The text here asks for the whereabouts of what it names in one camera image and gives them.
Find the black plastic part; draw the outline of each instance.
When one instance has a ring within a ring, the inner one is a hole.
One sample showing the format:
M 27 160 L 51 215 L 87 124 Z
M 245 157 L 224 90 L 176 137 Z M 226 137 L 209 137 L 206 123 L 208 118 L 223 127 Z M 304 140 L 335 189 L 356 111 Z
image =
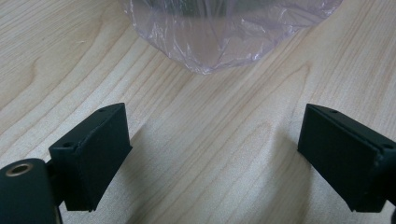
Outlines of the black plastic part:
M 97 110 L 53 144 L 67 210 L 95 210 L 131 148 L 124 104 Z
M 307 105 L 298 144 L 352 211 L 396 203 L 396 144 L 330 108 Z
M 11 163 L 0 183 L 0 223 L 62 223 L 42 160 Z

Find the plastic bag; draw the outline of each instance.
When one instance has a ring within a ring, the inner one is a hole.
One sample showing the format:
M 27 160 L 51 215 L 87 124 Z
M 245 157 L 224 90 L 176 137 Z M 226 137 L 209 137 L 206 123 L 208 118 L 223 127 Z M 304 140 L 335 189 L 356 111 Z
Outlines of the plastic bag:
M 136 31 L 191 71 L 252 63 L 342 0 L 120 0 Z

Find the metal threaded hole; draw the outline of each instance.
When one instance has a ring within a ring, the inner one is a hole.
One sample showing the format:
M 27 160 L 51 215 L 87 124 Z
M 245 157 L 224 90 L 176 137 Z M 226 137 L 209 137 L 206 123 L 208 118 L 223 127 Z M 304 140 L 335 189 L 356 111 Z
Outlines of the metal threaded hole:
M 6 176 L 13 177 L 13 176 L 18 176 L 18 175 L 23 175 L 23 174 L 26 174 L 27 172 L 29 172 L 32 168 L 33 168 L 32 163 L 18 164 L 18 165 L 11 167 L 9 170 L 7 170 Z

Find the light wood surface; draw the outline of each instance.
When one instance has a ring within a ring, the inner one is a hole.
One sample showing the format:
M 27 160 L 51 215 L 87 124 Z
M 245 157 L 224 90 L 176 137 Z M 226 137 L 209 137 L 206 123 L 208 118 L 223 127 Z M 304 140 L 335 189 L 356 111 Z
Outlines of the light wood surface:
M 97 210 L 64 223 L 389 223 L 352 213 L 296 151 L 307 103 L 396 139 L 396 2 L 345 0 L 258 63 L 199 76 L 114 0 L 0 1 L 0 166 L 126 104 L 134 146 Z

